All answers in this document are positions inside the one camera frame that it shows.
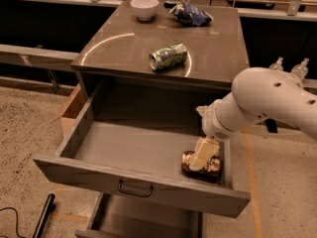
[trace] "drawer front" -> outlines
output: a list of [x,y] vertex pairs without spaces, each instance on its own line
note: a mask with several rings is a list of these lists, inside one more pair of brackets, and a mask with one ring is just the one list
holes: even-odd
[[177,182],[68,158],[35,156],[46,177],[57,183],[122,195],[188,210],[237,217],[250,201],[246,192],[207,182]]

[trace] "gray surface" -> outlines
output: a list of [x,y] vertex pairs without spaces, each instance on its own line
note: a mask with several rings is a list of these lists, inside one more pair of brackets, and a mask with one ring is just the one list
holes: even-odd
[[182,181],[185,151],[199,136],[195,107],[210,94],[119,84],[103,94],[102,107],[76,158],[107,167]]
[[[141,22],[124,2],[72,63],[73,68],[121,76],[180,80],[228,86],[249,66],[237,9],[200,6],[214,21],[199,28],[182,27],[159,4],[156,16]],[[190,59],[184,66],[154,72],[149,54],[183,43]]]

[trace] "snack bag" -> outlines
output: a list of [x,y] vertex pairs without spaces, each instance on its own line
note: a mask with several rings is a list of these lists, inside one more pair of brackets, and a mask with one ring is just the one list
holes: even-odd
[[[170,2],[165,2],[164,7],[168,10]],[[169,9],[169,13],[177,18],[177,21],[183,26],[200,27],[213,20],[212,16],[196,6],[188,3],[176,2]]]

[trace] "drawer handle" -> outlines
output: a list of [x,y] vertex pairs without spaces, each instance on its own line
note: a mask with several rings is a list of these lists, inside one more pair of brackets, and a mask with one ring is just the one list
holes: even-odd
[[148,193],[138,193],[138,192],[134,192],[134,191],[123,189],[122,188],[122,184],[123,184],[123,181],[120,180],[119,184],[118,184],[118,189],[119,189],[120,192],[125,193],[125,194],[130,194],[130,195],[140,196],[140,197],[149,197],[150,195],[152,195],[152,192],[153,192],[153,187],[152,186],[150,186]]

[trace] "floor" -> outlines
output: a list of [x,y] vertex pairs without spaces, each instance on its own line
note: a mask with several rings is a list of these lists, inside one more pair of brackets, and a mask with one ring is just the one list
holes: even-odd
[[[50,193],[55,210],[42,237],[75,237],[99,195],[49,182],[33,162],[34,154],[53,156],[62,141],[60,120],[53,119],[70,92],[0,78],[0,209],[17,209],[21,237],[32,237]],[[234,188],[249,191],[252,201],[237,219],[207,215],[207,237],[316,237],[317,143],[298,131],[269,134],[256,125],[231,147]],[[12,210],[0,211],[0,237],[17,237],[15,223]]]

